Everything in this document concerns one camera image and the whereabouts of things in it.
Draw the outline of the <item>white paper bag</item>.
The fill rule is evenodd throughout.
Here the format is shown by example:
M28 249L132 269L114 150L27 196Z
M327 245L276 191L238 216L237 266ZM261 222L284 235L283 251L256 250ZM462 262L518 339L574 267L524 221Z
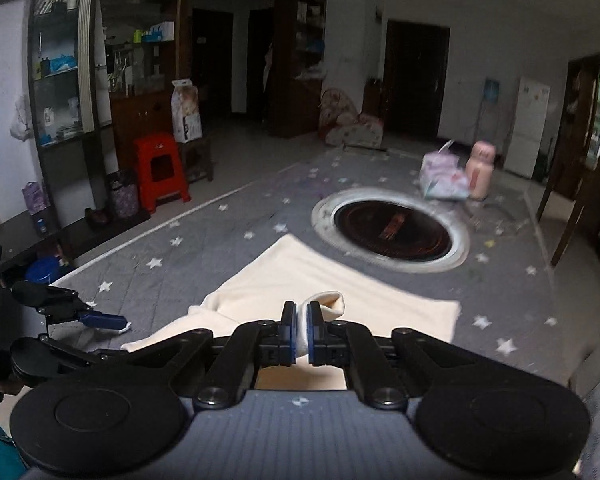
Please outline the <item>white paper bag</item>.
M189 79L172 81L171 112L173 134L178 143L202 138L198 89Z

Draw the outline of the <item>white refrigerator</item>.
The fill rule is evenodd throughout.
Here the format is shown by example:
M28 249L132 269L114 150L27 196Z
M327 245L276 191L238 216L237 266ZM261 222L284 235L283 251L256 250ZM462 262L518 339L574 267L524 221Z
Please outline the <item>white refrigerator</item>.
M504 170L530 179L544 132L550 86L527 77L519 79L515 114L507 143Z

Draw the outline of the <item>dark wooden display shelf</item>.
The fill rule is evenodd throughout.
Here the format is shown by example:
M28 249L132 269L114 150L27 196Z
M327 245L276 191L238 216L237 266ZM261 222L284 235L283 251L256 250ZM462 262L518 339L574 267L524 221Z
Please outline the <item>dark wooden display shelf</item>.
M572 207L551 266L558 265L574 234L600 235L600 53L568 63L554 156L535 218L543 218L555 194Z

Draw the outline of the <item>built-in induction cooktop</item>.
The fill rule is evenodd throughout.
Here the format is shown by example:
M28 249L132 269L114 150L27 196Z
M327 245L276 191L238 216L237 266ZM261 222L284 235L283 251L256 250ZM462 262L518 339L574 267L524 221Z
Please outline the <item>built-in induction cooktop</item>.
M312 228L344 254L401 273L461 266L470 252L463 220L421 198L382 188L350 188L318 202Z

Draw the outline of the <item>floral kids chair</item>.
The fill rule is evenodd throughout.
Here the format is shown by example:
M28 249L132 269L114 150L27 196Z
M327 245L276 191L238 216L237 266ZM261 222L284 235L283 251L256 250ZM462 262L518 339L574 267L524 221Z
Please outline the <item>floral kids chair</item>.
M359 113L342 90L328 88L321 95L318 136L329 146L380 150L384 124L375 116Z

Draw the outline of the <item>water dispenser with blue bottle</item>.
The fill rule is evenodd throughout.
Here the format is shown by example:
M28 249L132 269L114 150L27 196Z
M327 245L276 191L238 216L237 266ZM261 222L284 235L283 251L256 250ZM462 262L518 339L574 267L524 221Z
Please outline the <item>water dispenser with blue bottle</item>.
M500 120L500 83L486 78L476 121L475 141L484 141L495 145L498 140L498 121Z

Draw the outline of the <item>red plastic stool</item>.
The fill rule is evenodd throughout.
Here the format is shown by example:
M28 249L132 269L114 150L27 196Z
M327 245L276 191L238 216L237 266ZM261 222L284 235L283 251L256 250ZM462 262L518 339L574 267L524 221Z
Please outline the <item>red plastic stool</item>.
M178 144L172 133L157 132L134 140L140 204L150 214L163 198L178 195L190 201L188 182L182 167Z

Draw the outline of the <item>pink tissue pack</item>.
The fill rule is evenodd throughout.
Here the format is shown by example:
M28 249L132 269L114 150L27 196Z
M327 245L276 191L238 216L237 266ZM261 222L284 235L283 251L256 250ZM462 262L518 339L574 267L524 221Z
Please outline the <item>pink tissue pack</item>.
M453 143L449 140L422 158L418 182L426 200L467 200L469 197L469 179L460 168L460 158L451 152Z

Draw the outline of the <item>cream white garment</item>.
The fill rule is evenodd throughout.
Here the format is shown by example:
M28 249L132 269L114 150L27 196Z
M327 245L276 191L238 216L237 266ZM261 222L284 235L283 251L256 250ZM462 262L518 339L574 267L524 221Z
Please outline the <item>cream white garment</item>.
M297 305L301 328L306 328L308 304L316 301L325 321L360 323L383 337L397 327L409 327L449 342L460 316L457 301L404 292L324 257L288 234L199 306L189 307L186 315L121 348L133 352L194 328L228 336L245 322L279 320L287 301Z

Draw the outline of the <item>pink thermos bottle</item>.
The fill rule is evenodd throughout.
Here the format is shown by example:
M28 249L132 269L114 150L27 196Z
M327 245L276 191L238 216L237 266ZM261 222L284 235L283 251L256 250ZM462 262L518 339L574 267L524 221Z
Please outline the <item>pink thermos bottle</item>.
M495 146L478 141L472 147L465 167L469 180L469 197L472 200L484 200L489 194L496 156Z

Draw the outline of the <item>grey star tablecloth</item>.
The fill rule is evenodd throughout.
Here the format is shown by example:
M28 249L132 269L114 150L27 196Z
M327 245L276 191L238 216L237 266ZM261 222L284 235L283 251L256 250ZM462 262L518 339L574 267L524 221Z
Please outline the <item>grey star tablecloth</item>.
M404 273L326 244L313 207L336 192L372 186L416 195L422 148L385 155L268 141L238 141L214 153L212 182L193 186L190 204L170 203L136 229L83 256L64 281L81 298L131 321L131 339L179 318L284 235L394 286L460 303L454 341L580 391L600 379L600 262L575 237L556 268L548 264L570 203L535 207L542 188L501 172L483 206L452 207L470 235L465 262L442 273Z

